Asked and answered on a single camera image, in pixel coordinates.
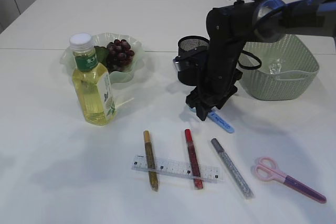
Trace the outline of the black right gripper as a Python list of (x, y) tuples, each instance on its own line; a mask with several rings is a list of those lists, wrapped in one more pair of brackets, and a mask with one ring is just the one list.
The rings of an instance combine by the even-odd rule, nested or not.
[(242, 49), (243, 41), (239, 39), (210, 39), (204, 70), (196, 88), (186, 98), (201, 121), (206, 120), (213, 107), (221, 109), (237, 91), (234, 75)]

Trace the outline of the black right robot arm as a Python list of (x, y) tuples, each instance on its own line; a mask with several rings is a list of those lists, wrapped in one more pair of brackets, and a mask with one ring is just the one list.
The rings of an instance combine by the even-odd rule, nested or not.
[(186, 104), (205, 120), (237, 91), (246, 66), (239, 62), (248, 42), (277, 42), (284, 35), (335, 37), (335, 0), (232, 0), (206, 17), (209, 41), (187, 54), (193, 69), (193, 91)]

